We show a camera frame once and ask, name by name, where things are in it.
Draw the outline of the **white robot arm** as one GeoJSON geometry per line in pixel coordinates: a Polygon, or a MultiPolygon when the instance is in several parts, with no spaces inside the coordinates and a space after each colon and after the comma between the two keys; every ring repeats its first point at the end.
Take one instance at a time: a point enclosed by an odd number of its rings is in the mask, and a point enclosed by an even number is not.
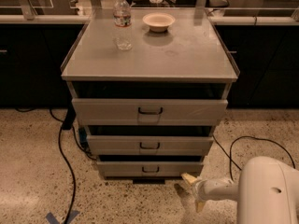
{"type": "Polygon", "coordinates": [[[184,173],[195,208],[207,201],[237,202],[237,224],[298,224],[299,171],[269,157],[255,157],[243,167],[238,182],[203,179],[184,173]]]}

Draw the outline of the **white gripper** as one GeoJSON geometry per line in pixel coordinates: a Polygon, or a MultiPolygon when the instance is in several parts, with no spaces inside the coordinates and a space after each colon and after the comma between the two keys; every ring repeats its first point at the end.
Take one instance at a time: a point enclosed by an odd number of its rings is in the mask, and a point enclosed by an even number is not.
{"type": "Polygon", "coordinates": [[[188,173],[181,175],[182,179],[192,186],[192,194],[196,200],[195,210],[197,213],[203,211],[205,202],[234,200],[235,199],[235,183],[226,177],[214,179],[197,179],[188,173]]]}

